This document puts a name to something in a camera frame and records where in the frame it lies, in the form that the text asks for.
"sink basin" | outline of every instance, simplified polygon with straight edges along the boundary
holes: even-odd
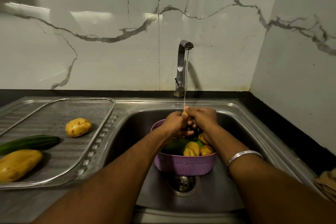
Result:
[[[266,161],[314,187],[314,175],[309,171],[262,123],[244,106],[236,101],[198,100],[189,106],[204,106],[216,109],[218,123],[251,150],[261,153]],[[150,132],[152,125],[173,111],[182,109],[178,100],[149,100],[148,102],[122,102],[120,125],[107,145],[103,165],[112,162],[137,141]],[[152,164],[139,194],[137,205],[169,212],[214,214],[241,211],[244,205],[237,189],[227,174],[226,167],[218,157],[213,170],[192,181],[187,177],[172,177]],[[176,187],[189,182],[192,188],[180,192]]]

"beige cloth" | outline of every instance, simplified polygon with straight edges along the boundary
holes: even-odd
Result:
[[[328,198],[336,203],[336,168],[332,171],[323,172],[320,177],[314,181],[314,184]]]

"silver bangle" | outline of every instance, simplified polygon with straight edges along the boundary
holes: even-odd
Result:
[[[232,163],[232,161],[234,161],[236,158],[238,158],[242,155],[245,155],[245,154],[249,154],[249,153],[257,154],[259,157],[263,158],[262,155],[260,153],[258,153],[257,151],[242,151],[242,152],[234,155],[232,158],[230,158],[230,160],[227,162],[227,167],[229,167],[229,165]]]

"faucet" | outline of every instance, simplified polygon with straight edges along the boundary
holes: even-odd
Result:
[[[184,72],[184,54],[186,50],[191,50],[194,47],[193,43],[182,40],[178,46],[178,54],[177,54],[177,75],[175,78],[175,92],[174,96],[182,97],[184,95],[184,75],[188,71]]]

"wire mesh tray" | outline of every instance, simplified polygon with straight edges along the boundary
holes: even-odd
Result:
[[[111,98],[64,98],[48,102],[0,133],[0,144],[27,136],[53,135],[61,142],[43,150],[42,161],[18,182],[0,183],[0,188],[31,187],[51,182],[74,168],[90,149],[115,106]],[[11,120],[13,110],[2,116]],[[65,125],[73,119],[86,118],[93,124],[89,133],[69,137]]]

